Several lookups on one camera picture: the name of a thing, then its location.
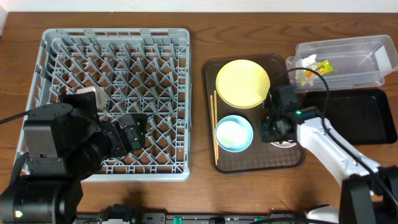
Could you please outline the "light blue bowl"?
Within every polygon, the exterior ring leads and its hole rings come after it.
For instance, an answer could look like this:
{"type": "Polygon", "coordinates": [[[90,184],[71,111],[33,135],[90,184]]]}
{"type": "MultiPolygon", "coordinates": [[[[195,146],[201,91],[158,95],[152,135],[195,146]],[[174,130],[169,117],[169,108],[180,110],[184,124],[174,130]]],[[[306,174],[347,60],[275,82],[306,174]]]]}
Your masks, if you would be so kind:
{"type": "Polygon", "coordinates": [[[229,115],[217,123],[215,137],[218,145],[225,151],[242,152],[251,145],[254,130],[246,118],[229,115]]]}

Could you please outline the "white napkin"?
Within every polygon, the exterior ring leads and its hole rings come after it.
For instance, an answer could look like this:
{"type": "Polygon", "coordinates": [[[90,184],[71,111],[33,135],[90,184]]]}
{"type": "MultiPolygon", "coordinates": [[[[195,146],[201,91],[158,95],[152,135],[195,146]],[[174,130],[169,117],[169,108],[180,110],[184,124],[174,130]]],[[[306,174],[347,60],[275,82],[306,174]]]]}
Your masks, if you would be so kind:
{"type": "MultiPolygon", "coordinates": [[[[312,54],[304,59],[300,59],[297,62],[297,66],[301,65],[304,68],[314,69],[315,65],[317,64],[316,61],[317,54],[312,54]]],[[[315,78],[312,72],[308,70],[297,70],[295,72],[295,81],[298,82],[300,86],[305,86],[306,84],[312,84],[312,79],[315,78]]]]}

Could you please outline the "green snack wrapper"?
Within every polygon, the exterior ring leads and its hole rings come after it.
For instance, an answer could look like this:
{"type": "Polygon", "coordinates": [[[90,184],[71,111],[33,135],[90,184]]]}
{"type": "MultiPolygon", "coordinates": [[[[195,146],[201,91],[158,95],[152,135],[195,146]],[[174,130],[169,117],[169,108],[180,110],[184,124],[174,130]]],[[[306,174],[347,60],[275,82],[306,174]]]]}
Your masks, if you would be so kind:
{"type": "MultiPolygon", "coordinates": [[[[327,73],[330,73],[334,70],[332,64],[328,61],[322,61],[322,62],[316,62],[314,64],[312,64],[311,66],[309,66],[309,69],[319,73],[320,75],[325,75],[327,73]]],[[[306,70],[304,72],[305,77],[306,78],[312,78],[315,77],[315,74],[313,72],[310,72],[308,70],[306,70]]]]}

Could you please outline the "small white cup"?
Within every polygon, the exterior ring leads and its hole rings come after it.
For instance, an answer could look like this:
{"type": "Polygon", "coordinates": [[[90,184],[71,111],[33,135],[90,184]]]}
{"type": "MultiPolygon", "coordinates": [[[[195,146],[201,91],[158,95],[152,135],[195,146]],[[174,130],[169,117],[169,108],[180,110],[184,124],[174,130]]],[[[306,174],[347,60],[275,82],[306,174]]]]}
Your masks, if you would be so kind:
{"type": "Polygon", "coordinates": [[[247,138],[247,131],[235,121],[222,122],[216,128],[216,139],[224,147],[243,145],[247,141],[247,138]]]}

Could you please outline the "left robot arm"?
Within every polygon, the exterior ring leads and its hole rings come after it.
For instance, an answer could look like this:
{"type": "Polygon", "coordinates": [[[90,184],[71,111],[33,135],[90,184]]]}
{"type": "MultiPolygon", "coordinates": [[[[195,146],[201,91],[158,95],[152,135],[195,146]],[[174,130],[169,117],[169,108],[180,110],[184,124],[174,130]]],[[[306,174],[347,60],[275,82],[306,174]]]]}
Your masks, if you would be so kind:
{"type": "Polygon", "coordinates": [[[28,112],[28,151],[16,159],[1,194],[2,223],[73,223],[81,181],[110,157],[145,144],[147,115],[129,113],[121,124],[101,122],[95,105],[53,103],[28,112]]]}

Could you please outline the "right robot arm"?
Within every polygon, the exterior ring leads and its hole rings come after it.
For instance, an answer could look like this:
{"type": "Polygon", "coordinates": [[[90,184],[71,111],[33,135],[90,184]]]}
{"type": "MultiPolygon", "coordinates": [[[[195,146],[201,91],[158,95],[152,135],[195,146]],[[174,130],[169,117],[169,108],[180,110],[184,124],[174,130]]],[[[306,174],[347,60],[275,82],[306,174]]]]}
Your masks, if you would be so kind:
{"type": "Polygon", "coordinates": [[[341,186],[339,208],[313,208],[299,223],[397,223],[397,166],[383,167],[342,137],[316,107],[303,108],[291,85],[270,91],[264,142],[296,142],[341,186]]]}

